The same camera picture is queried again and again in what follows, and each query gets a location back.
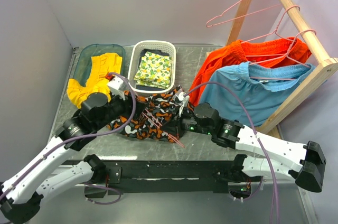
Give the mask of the camouflage patterned shorts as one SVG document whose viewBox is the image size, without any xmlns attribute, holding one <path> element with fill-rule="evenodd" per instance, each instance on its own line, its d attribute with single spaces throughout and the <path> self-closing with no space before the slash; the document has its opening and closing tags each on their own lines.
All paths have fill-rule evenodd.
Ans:
<svg viewBox="0 0 338 224">
<path fill-rule="evenodd" d="M 107 125 L 109 130 L 118 128 L 119 133 L 139 140 L 146 138 L 179 143 L 183 133 L 176 122 L 179 112 L 193 114 L 194 106 L 188 101 L 182 106 L 179 95 L 184 95 L 181 86 L 167 94 L 153 94 L 149 97 L 136 97 L 137 109 L 134 118 L 121 128 L 128 115 L 121 115 Z"/>
</svg>

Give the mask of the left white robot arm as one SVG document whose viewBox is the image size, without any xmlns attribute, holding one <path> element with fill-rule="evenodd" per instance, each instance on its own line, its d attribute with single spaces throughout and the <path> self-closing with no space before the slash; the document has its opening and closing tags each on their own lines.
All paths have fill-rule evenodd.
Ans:
<svg viewBox="0 0 338 224">
<path fill-rule="evenodd" d="M 129 124 L 137 107 L 134 93 L 108 100 L 101 93 L 90 94 L 71 118 L 67 119 L 47 146 L 15 176 L 1 184 L 1 212 L 11 223 L 26 223 L 41 204 L 79 183 L 100 182 L 106 166 L 96 155 L 88 155 L 74 167 L 51 176 L 64 161 L 100 136 L 109 122 L 128 114 L 120 129 Z"/>
</svg>

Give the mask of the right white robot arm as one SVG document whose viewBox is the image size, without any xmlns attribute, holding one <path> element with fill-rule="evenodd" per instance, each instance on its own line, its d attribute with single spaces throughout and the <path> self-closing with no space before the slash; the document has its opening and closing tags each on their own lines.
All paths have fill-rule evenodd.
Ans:
<svg viewBox="0 0 338 224">
<path fill-rule="evenodd" d="M 221 118 L 208 103 L 198 105 L 193 111 L 179 108 L 160 128 L 179 137 L 185 131 L 209 135 L 218 146 L 243 151 L 236 155 L 230 168 L 216 175 L 220 179 L 240 183 L 265 177 L 294 181 L 310 192 L 322 191 L 326 158 L 316 142 L 293 143 L 255 133 L 238 121 Z"/>
</svg>

